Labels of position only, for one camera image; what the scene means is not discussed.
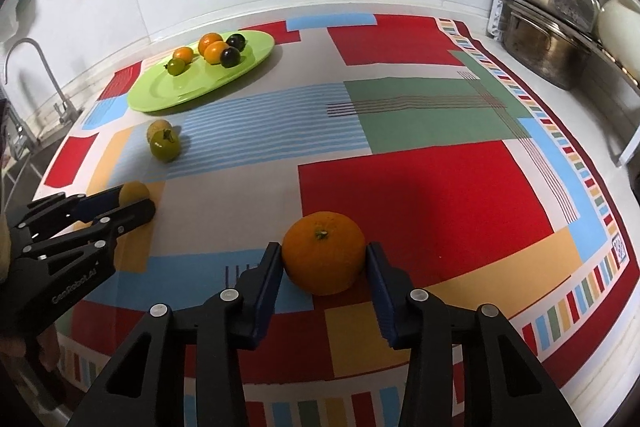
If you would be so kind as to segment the person's hand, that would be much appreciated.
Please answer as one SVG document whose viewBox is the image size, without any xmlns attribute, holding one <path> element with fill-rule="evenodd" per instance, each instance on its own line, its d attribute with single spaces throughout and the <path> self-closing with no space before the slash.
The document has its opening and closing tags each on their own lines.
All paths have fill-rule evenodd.
<svg viewBox="0 0 640 427">
<path fill-rule="evenodd" d="M 58 331 L 54 324 L 37 337 L 37 343 L 40 363 L 47 371 L 53 371 L 58 366 L 61 356 Z M 27 343 L 24 339 L 18 337 L 1 337 L 0 351 L 10 357 L 24 358 L 28 351 Z"/>
</svg>

